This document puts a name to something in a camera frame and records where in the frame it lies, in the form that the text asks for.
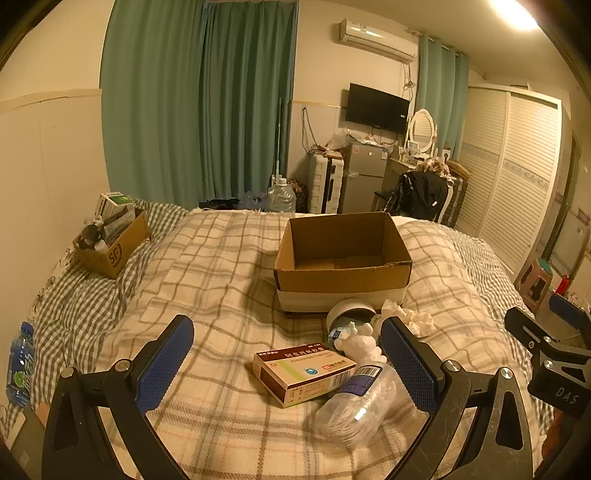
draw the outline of television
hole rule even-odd
[[[345,120],[403,134],[409,105],[404,98],[351,83]]]

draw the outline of plastic stool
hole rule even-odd
[[[538,313],[544,300],[550,282],[552,281],[552,269],[548,262],[537,258],[525,271],[521,281],[516,285],[523,302],[534,313]]]

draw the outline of wardrobe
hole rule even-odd
[[[470,181],[456,229],[486,241],[512,280],[537,244],[554,192],[561,100],[500,85],[471,86],[460,164]]]

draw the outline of tissue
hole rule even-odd
[[[419,313],[415,310],[403,309],[394,301],[386,300],[382,306],[382,313],[371,320],[374,331],[372,336],[377,340],[382,331],[384,320],[390,317],[398,317],[408,327],[415,337],[423,338],[435,332],[433,317],[426,312]]]

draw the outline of air conditioner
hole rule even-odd
[[[404,63],[410,63],[418,57],[416,43],[349,20],[341,22],[340,42],[393,57]]]

